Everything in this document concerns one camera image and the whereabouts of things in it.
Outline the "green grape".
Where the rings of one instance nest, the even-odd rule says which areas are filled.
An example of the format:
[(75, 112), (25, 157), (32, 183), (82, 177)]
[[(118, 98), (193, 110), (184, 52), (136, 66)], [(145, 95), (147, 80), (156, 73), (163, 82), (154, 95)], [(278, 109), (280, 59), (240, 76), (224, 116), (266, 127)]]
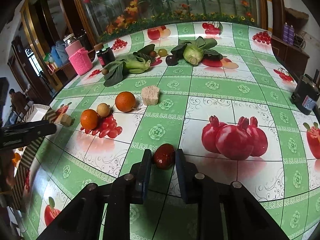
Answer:
[(168, 55), (168, 51), (166, 49), (159, 49), (158, 55), (159, 57), (166, 57)]

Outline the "pink knitted sleeve bottle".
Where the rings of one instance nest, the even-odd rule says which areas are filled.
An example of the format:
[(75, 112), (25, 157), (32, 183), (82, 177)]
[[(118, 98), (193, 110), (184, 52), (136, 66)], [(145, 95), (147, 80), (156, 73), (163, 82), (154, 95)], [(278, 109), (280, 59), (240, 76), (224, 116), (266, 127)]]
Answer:
[(69, 34), (63, 39), (68, 59), (78, 75), (84, 75), (93, 68), (88, 51), (74, 34)]

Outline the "black box device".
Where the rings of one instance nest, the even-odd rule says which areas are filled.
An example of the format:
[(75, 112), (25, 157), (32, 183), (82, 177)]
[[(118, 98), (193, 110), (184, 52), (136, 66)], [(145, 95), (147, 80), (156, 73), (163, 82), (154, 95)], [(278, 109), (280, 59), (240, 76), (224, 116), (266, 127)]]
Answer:
[(319, 70), (316, 70), (314, 77), (303, 74), (291, 95), (293, 104), (305, 115), (310, 115), (317, 105), (319, 99), (318, 76)]

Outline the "small brown kiwi fruit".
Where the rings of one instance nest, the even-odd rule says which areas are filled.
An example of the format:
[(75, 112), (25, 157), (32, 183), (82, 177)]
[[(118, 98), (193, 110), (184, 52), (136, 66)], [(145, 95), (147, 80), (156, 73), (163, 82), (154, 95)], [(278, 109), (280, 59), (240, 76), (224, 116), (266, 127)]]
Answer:
[(107, 74), (109, 73), (109, 70), (108, 70), (108, 69), (103, 69), (103, 70), (101, 71), (101, 73), (102, 73), (103, 75), (107, 75)]

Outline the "small black red jar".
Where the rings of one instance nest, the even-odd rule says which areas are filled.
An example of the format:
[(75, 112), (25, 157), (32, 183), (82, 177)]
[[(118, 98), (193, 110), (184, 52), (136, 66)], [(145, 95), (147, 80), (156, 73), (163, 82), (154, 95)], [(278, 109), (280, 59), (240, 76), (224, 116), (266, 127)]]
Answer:
[(99, 49), (97, 51), (97, 57), (102, 67), (105, 67), (109, 63), (116, 60), (113, 50), (110, 47), (106, 49)]

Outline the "beige sugarcane chunk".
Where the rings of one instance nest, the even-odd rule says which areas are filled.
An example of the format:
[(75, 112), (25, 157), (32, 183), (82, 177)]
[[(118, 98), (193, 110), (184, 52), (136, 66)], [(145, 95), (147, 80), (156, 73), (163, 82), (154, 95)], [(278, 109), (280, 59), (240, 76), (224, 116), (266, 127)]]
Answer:
[(70, 115), (63, 113), (60, 120), (60, 124), (62, 126), (70, 127), (73, 124), (73, 122), (74, 122), (74, 119)]
[(144, 105), (154, 106), (159, 101), (160, 89), (156, 86), (147, 86), (141, 90)]

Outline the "purple bottles on shelf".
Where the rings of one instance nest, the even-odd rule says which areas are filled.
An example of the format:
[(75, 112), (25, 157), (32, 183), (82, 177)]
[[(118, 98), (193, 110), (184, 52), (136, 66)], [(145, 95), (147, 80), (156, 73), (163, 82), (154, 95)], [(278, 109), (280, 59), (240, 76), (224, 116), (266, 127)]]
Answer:
[(282, 36), (282, 40), (289, 44), (289, 45), (293, 45), (294, 42), (294, 38), (295, 38), (295, 30), (293, 28), (292, 25), (288, 25), (286, 22), (283, 25), (283, 36)]

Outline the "green bok choy right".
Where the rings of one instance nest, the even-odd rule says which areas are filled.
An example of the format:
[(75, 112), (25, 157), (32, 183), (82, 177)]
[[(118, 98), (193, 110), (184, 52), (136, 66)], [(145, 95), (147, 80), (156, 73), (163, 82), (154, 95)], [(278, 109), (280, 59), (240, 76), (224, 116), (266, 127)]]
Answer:
[(195, 40), (181, 40), (178, 45), (172, 48), (171, 54), (176, 59), (185, 59), (189, 64), (197, 66), (203, 59), (217, 60), (223, 59), (223, 55), (212, 50), (217, 46), (214, 38), (203, 38), (199, 36)]

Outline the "seated person in brown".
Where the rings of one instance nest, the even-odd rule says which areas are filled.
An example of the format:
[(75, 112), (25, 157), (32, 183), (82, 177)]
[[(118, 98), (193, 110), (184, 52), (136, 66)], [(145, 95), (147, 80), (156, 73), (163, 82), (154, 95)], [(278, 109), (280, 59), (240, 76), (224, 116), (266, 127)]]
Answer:
[(9, 95), (11, 97), (11, 104), (14, 106), (16, 112), (25, 115), (27, 113), (25, 107), (28, 103), (25, 95), (21, 92), (15, 92), (13, 88), (9, 90)]

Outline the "white tray with striped rim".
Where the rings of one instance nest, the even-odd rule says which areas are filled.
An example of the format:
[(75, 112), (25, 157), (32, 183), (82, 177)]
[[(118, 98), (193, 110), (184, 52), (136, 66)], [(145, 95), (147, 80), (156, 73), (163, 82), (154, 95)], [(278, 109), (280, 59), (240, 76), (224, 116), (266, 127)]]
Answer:
[[(27, 116), (23, 118), (23, 121), (48, 121), (53, 123), (56, 118), (56, 113), (52, 110), (50, 106), (34, 104), (29, 109)], [(39, 149), (41, 143), (46, 136), (44, 132), (37, 133), (37, 138), (32, 137), (30, 142), (27, 142), (27, 145), (24, 146), (24, 151), (22, 153), (21, 160), (17, 165), (15, 171), (15, 185), (12, 189), (12, 196), (10, 198), (9, 206), (15, 210), (21, 208), (23, 191), (25, 188), (25, 182), (31, 167), (31, 164), (35, 158), (35, 154)]]

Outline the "green bok choy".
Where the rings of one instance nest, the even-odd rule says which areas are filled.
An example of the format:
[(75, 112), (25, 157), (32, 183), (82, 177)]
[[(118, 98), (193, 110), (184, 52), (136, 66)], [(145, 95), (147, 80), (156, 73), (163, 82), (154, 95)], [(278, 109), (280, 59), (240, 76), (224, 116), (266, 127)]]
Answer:
[(199, 36), (195, 40), (181, 40), (178, 45), (172, 48), (171, 54), (176, 59), (185, 59), (189, 64), (197, 66), (203, 59), (217, 60), (223, 59), (223, 55), (212, 50), (217, 46), (214, 38), (203, 38)]
[(104, 74), (104, 86), (114, 86), (123, 81), (128, 74), (142, 74), (149, 70), (150, 66), (155, 62), (155, 58), (150, 55), (154, 49), (155, 45), (149, 44), (104, 66), (103, 71), (106, 71), (106, 74)]

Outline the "dark purple plum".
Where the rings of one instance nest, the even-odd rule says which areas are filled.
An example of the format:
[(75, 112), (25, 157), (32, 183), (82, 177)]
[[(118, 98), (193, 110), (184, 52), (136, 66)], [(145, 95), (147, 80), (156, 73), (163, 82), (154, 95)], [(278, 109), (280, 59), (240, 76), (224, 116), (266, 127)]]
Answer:
[(168, 66), (175, 66), (178, 64), (178, 59), (174, 55), (168, 55), (165, 61)]

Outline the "blue water jug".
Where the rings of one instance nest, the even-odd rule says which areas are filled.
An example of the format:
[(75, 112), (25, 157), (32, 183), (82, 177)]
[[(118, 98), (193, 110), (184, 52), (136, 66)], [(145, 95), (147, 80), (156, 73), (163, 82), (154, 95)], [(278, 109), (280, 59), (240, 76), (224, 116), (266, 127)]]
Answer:
[(61, 59), (60, 59), (60, 57), (59, 57), (59, 55), (58, 55), (58, 53), (56, 51), (56, 46), (52, 46), (51, 47), (51, 56), (52, 56), (52, 58), (53, 58), (53, 60), (56, 63), (58, 68), (63, 66), (63, 63), (62, 63), (62, 61), (61, 61)]

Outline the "green bok choy left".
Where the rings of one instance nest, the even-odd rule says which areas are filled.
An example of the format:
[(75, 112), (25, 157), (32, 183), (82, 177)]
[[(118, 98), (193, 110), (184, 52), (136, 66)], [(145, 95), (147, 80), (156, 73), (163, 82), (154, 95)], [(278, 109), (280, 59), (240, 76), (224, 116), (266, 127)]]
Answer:
[(104, 86), (114, 86), (123, 81), (128, 74), (142, 74), (149, 70), (150, 66), (155, 62), (155, 58), (150, 55), (154, 49), (155, 45), (149, 44), (104, 66), (103, 71), (106, 71), (106, 74), (104, 74)]

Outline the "red jujube date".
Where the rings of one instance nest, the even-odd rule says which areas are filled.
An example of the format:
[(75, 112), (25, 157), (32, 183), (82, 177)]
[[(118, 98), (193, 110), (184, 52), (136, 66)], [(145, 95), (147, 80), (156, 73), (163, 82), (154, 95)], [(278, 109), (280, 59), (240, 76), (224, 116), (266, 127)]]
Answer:
[(175, 149), (171, 144), (163, 144), (153, 155), (153, 162), (157, 168), (169, 169), (175, 162)]

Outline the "orange tangerine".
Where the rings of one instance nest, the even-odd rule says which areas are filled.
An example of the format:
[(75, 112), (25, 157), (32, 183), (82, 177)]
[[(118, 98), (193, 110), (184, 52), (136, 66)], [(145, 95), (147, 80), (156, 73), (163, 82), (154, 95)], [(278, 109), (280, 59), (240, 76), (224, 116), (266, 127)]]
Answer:
[(80, 124), (84, 129), (93, 130), (97, 127), (99, 116), (93, 109), (86, 109), (81, 113)]
[(12, 164), (14, 167), (17, 167), (18, 163), (21, 160), (21, 155), (17, 152), (14, 153), (14, 157), (12, 158)]
[(121, 92), (117, 95), (115, 104), (119, 111), (127, 113), (136, 107), (136, 98), (131, 92)]

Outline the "green fruit print tablecloth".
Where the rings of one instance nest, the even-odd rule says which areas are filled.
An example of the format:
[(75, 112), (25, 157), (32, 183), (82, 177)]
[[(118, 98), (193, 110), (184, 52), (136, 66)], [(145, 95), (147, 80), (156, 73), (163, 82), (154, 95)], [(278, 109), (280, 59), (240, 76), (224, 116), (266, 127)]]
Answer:
[[(220, 61), (203, 59), (197, 66), (185, 59), (168, 66), (166, 57), (142, 74), (104, 86), (100, 64), (70, 81), (52, 100), (51, 108), (70, 114), (70, 127), (57, 124), (44, 138), (27, 178), (25, 213), (20, 228), (36, 239), (89, 183), (107, 184), (129, 172), (145, 149), (164, 143), (181, 148), (198, 170), (220, 183), (244, 184), (290, 239), (310, 239), (319, 226), (319, 122), (291, 102), (296, 81), (273, 53), (268, 31), (236, 23), (180, 23), (139, 31), (108, 42), (117, 57), (154, 44), (168, 55), (181, 40), (214, 38)], [(146, 106), (141, 90), (160, 89), (157, 105)], [(116, 108), (121, 92), (131, 92), (136, 107)], [(80, 124), (86, 109), (111, 107), (93, 130)], [(257, 119), (259, 156), (229, 159), (204, 148), (202, 130), (211, 116), (238, 132), (241, 117)]]

